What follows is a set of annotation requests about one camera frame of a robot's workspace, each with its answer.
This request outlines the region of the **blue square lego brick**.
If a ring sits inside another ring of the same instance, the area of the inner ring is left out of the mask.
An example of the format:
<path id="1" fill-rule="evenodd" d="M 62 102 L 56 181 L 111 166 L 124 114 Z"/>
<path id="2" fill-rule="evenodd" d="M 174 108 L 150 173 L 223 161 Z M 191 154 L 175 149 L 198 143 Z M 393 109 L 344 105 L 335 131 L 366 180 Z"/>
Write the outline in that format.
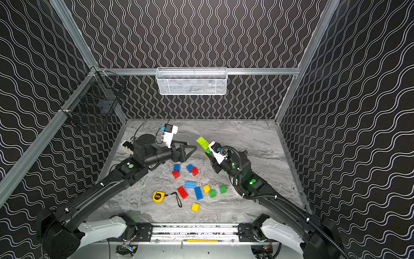
<path id="1" fill-rule="evenodd" d="M 191 164 L 189 164 L 186 168 L 187 168 L 188 172 L 191 173 L 191 171 L 194 168 L 194 166 L 191 165 Z"/>

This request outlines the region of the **red square lego brick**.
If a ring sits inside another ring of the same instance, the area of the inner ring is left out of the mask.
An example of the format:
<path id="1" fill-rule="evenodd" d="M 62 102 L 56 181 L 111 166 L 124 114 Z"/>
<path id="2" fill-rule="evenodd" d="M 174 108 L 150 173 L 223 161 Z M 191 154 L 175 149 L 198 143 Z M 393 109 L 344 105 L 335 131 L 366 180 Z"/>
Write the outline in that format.
<path id="1" fill-rule="evenodd" d="M 192 173 L 192 175 L 194 177 L 196 177 L 199 174 L 199 171 L 196 167 L 194 167 L 193 169 L 190 170 L 190 172 Z"/>

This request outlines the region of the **lime green long lego brick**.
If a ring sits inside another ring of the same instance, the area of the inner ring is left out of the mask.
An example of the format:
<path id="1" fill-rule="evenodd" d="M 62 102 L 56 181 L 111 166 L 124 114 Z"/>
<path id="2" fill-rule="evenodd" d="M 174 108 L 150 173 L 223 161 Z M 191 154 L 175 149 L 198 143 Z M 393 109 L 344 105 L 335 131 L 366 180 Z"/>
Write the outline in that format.
<path id="1" fill-rule="evenodd" d="M 197 139 L 197 143 L 203 148 L 204 152 L 211 153 L 211 149 L 209 147 L 210 143 L 207 142 L 203 137 L 199 137 Z"/>

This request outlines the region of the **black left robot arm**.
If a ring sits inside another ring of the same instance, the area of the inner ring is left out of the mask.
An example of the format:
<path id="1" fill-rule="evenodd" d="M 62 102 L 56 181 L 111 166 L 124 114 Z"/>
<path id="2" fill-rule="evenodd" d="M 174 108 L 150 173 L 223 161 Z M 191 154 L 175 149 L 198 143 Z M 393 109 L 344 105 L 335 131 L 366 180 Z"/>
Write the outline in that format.
<path id="1" fill-rule="evenodd" d="M 167 161 L 185 162 L 197 146 L 172 141 L 160 146 L 152 134 L 143 134 L 132 143 L 133 154 L 116 165 L 108 176 L 78 197 L 58 206 L 44 208 L 36 216 L 36 235 L 41 252 L 51 259 L 66 259 L 80 248 L 86 233 L 80 225 L 101 205 L 137 183 Z"/>

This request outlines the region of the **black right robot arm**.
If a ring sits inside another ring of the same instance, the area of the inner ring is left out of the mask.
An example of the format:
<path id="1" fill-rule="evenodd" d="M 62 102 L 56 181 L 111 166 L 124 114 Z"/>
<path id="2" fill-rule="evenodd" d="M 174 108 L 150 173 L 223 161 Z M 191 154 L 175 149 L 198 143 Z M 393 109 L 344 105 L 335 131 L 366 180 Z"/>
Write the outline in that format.
<path id="1" fill-rule="evenodd" d="M 259 240 L 278 241 L 304 259 L 349 258 L 334 222 L 318 219 L 278 193 L 252 170 L 247 151 L 213 142 L 206 155 L 216 173 L 229 175 L 242 198 L 259 203 L 278 217 L 274 220 L 261 215 L 255 220 L 253 235 Z"/>

